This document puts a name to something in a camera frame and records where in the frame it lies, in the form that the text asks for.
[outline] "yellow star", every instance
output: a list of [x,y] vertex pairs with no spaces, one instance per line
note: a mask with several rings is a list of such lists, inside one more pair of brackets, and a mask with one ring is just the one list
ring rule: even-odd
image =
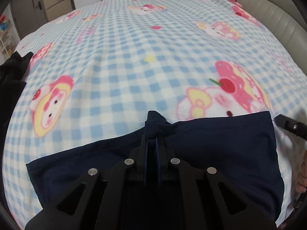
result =
[[155,62],[156,57],[154,55],[147,55],[144,61],[146,61],[147,63]]

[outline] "bedspread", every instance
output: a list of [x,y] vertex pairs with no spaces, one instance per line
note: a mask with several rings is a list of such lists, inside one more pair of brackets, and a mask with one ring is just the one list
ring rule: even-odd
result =
[[[306,121],[307,77],[268,29],[225,0],[106,0],[45,24],[16,50],[34,53],[2,167],[21,228],[42,209],[26,163],[130,133],[149,110],[171,123],[263,110]],[[275,134],[285,182],[279,225],[305,142]]]

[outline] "navy blue fabric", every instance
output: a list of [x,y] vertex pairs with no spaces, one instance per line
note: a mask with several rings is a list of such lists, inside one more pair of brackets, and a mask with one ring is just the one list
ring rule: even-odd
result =
[[128,158],[145,134],[151,141],[162,134],[164,144],[191,166],[215,167],[233,185],[277,220],[284,194],[269,112],[237,117],[202,118],[168,123],[148,112],[145,127],[128,135],[101,140],[45,156],[27,164],[28,173],[44,207],[88,169],[113,167]]

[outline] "gray leather headboard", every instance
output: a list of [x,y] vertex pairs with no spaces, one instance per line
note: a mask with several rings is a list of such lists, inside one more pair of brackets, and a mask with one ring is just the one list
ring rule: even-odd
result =
[[237,0],[265,25],[307,75],[307,24],[292,0]]

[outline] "silver screw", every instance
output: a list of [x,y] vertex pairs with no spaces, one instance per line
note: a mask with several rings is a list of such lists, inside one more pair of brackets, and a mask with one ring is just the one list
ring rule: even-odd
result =
[[134,163],[133,159],[128,158],[128,159],[125,160],[125,164],[127,164],[127,165],[131,165],[133,163]]
[[207,172],[211,175],[214,175],[216,173],[216,168],[213,167],[209,167],[207,168]]
[[98,170],[95,168],[91,168],[88,170],[89,175],[96,175],[98,173]]
[[171,159],[171,163],[172,164],[179,164],[180,163],[180,160],[178,158],[172,158]]

